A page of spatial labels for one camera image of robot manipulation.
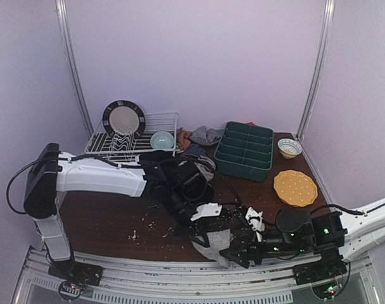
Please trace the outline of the grey boxer briefs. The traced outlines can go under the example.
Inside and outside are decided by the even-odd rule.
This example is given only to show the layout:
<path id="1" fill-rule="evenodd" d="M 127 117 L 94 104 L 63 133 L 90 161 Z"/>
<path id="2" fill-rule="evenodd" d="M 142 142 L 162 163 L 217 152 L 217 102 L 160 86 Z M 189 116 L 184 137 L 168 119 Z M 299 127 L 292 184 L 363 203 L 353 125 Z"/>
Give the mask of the grey boxer briefs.
<path id="1" fill-rule="evenodd" d="M 209 248 L 205 248 L 194 242 L 192 242 L 192 245 L 205 258 L 216 261 L 221 267 L 229 269 L 231 267 L 230 261 L 223 257 L 219 251 L 229 249 L 232 240 L 230 229 L 209 232 L 207 236 L 210 244 Z"/>

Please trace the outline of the green compartment tray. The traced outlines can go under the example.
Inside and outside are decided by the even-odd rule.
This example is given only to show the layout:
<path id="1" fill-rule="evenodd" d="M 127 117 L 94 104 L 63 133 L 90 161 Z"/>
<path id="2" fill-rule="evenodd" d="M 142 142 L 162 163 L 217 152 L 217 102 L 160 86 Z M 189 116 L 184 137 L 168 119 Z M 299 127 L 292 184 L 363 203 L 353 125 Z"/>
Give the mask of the green compartment tray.
<path id="1" fill-rule="evenodd" d="M 264 182 L 272 168 L 274 132 L 266 127 L 227 122 L 214 152 L 218 172 Z"/>

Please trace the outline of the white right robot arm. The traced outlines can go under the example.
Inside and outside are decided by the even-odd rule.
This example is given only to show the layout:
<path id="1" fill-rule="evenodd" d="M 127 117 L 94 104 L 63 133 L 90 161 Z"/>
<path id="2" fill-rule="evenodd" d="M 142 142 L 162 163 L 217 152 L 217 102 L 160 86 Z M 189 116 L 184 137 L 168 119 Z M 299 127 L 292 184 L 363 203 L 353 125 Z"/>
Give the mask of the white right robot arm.
<path id="1" fill-rule="evenodd" d="M 247 269 L 265 258 L 292 260 L 306 254 L 320 256 L 314 262 L 293 267 L 297 285 L 344 275 L 351 261 L 385 241 L 385 198 L 359 210 L 332 205 L 323 215 L 299 207 L 279 210 L 271 229 L 251 208 L 236 208 L 233 215 L 242 227 L 235 231 L 235 244 L 220 255 Z"/>

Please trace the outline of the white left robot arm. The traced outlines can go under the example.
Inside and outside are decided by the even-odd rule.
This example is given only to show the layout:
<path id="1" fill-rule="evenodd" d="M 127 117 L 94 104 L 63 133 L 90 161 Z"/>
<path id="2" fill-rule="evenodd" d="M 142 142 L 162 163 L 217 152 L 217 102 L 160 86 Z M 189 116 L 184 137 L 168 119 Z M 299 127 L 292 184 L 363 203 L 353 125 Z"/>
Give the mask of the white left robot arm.
<path id="1" fill-rule="evenodd" d="M 58 292 L 76 300 L 89 286 L 97 286 L 102 268 L 76 261 L 57 206 L 59 193 L 91 191 L 150 198 L 176 222 L 176 231 L 209 247 L 212 227 L 225 225 L 232 212 L 213 202 L 214 191 L 204 175 L 213 167 L 202 159 L 181 159 L 157 150 L 116 163 L 99 155 L 71 155 L 48 144 L 28 168 L 24 212 L 32 218 L 47 249 L 49 270 L 60 277 Z"/>

